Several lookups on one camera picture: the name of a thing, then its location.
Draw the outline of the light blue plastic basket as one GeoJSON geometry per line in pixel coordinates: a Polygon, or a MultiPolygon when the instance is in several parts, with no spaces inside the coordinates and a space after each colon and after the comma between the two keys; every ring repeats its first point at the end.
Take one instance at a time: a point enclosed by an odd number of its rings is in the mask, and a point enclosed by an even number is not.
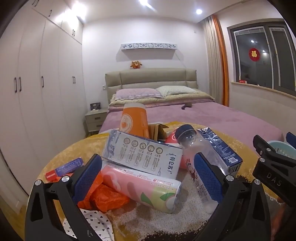
{"type": "Polygon", "coordinates": [[[269,141],[267,143],[272,146],[278,154],[296,159],[296,149],[290,144],[282,141],[269,141]]]}

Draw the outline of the blue milk carton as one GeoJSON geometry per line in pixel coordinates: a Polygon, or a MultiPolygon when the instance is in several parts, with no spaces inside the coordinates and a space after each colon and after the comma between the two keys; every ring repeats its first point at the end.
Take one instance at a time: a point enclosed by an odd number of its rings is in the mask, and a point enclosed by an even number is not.
{"type": "Polygon", "coordinates": [[[224,175],[236,176],[243,163],[243,159],[209,127],[198,129],[198,132],[212,146],[210,152],[212,152],[212,157],[215,160],[211,161],[205,155],[209,162],[212,165],[218,166],[224,175]]]}

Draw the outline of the red blue small box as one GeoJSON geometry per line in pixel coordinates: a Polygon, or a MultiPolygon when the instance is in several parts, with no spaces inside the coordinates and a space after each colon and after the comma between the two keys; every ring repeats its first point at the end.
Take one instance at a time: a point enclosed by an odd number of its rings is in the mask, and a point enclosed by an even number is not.
{"type": "Polygon", "coordinates": [[[78,168],[84,165],[82,158],[74,159],[60,167],[57,167],[45,174],[45,178],[49,182],[59,181],[63,176],[73,173],[78,168]]]}

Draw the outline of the orange plastic bag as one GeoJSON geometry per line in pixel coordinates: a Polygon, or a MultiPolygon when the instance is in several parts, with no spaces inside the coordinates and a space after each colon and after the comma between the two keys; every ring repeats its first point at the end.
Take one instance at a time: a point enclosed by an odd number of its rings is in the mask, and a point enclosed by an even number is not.
{"type": "Polygon", "coordinates": [[[99,172],[84,200],[78,202],[78,207],[106,213],[109,210],[121,208],[129,202],[129,197],[104,185],[102,173],[99,172]]]}

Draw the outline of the clear plastic bottle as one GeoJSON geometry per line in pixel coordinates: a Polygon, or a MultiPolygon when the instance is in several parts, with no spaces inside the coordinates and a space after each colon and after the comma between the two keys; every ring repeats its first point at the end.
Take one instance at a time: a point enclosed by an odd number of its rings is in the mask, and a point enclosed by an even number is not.
{"type": "Polygon", "coordinates": [[[175,137],[183,149],[185,166],[197,187],[197,192],[203,204],[203,208],[208,214],[212,214],[218,202],[211,198],[200,177],[207,168],[204,158],[201,156],[204,155],[208,160],[215,162],[217,155],[214,154],[210,143],[189,124],[177,128],[175,137]]]}

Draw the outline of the white tissue box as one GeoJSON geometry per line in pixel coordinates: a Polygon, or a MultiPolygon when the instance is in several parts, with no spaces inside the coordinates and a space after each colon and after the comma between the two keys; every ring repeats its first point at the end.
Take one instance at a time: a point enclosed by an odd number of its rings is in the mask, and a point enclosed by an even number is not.
{"type": "Polygon", "coordinates": [[[182,154],[181,148],[111,130],[102,157],[121,166],[175,179],[182,154]]]}

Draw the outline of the orange paper cup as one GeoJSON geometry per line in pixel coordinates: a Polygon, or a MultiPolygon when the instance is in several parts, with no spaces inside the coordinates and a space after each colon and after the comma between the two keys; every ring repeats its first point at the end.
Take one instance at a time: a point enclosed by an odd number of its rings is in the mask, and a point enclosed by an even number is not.
{"type": "Polygon", "coordinates": [[[119,130],[138,137],[149,138],[149,127],[145,105],[141,103],[125,104],[119,130]]]}

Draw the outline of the red white paper cup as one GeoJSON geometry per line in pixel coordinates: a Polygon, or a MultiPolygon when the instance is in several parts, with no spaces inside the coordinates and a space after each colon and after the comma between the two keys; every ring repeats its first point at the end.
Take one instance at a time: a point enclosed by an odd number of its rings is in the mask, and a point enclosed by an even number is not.
{"type": "MultiPolygon", "coordinates": [[[[182,148],[182,146],[178,143],[177,141],[177,138],[175,136],[175,132],[176,132],[176,129],[173,130],[167,137],[167,139],[165,140],[165,144],[169,144],[169,145],[172,145],[172,146],[175,146],[177,148],[182,148]]],[[[182,156],[181,158],[181,162],[180,162],[180,168],[181,169],[186,169],[186,160],[184,158],[184,156],[182,156]]]]}

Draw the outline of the white heart pattern cloth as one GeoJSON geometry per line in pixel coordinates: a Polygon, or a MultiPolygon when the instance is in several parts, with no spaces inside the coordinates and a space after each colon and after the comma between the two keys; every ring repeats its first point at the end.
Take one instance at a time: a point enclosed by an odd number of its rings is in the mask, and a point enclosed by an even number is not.
{"type": "Polygon", "coordinates": [[[96,210],[80,209],[80,211],[102,240],[115,241],[111,221],[105,214],[96,210]]]}

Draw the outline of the dark framed window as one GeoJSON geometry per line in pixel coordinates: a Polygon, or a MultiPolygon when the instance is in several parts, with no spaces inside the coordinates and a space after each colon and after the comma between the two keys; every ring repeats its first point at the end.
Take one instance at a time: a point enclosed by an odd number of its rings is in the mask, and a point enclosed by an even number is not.
{"type": "Polygon", "coordinates": [[[237,25],[229,29],[234,81],[295,95],[295,44],[287,24],[279,19],[237,25]],[[260,52],[257,62],[249,50],[260,52]]]}

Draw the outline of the red round window sticker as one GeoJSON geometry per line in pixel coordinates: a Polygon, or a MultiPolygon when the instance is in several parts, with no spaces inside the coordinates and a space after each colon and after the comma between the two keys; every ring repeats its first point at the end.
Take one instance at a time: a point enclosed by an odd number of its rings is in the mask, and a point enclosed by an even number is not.
{"type": "Polygon", "coordinates": [[[256,48],[251,48],[249,50],[248,55],[249,55],[249,58],[254,62],[257,62],[260,60],[260,52],[256,48]]]}

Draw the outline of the purple covered bed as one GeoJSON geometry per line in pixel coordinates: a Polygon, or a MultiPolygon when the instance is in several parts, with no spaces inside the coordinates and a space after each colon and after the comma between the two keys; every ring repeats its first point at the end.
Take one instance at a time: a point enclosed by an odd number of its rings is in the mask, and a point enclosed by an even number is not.
{"type": "Polygon", "coordinates": [[[149,123],[194,123],[234,137],[250,148],[253,147],[255,135],[266,141],[285,139],[279,128],[252,115],[218,104],[214,102],[213,97],[204,92],[133,100],[115,100],[112,97],[108,107],[109,113],[100,132],[119,127],[126,103],[145,105],[149,123]],[[186,103],[191,103],[192,107],[182,110],[181,107],[186,103]]]}

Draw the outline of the white built-in wardrobe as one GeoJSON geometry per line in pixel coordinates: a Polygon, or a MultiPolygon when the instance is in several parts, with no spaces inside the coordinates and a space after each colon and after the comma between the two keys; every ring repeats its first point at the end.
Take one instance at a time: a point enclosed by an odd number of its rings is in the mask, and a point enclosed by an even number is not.
{"type": "Polygon", "coordinates": [[[1,36],[1,151],[26,193],[85,137],[82,29],[65,1],[27,1],[1,36]]]}

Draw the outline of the beige orange left curtain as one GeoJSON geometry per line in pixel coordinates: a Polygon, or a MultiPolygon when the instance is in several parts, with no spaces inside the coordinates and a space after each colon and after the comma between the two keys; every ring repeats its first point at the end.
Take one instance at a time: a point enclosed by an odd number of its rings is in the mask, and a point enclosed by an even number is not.
{"type": "Polygon", "coordinates": [[[224,35],[215,15],[210,15],[203,21],[207,48],[209,90],[215,101],[229,106],[229,72],[224,35]]]}

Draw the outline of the white patterned wall shelf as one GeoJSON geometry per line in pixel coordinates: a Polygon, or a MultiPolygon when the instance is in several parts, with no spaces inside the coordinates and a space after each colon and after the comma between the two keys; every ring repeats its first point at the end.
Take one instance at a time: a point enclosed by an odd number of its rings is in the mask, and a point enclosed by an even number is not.
{"type": "Polygon", "coordinates": [[[121,50],[135,50],[135,49],[167,49],[167,50],[177,50],[177,44],[170,43],[126,43],[121,44],[121,50]]]}

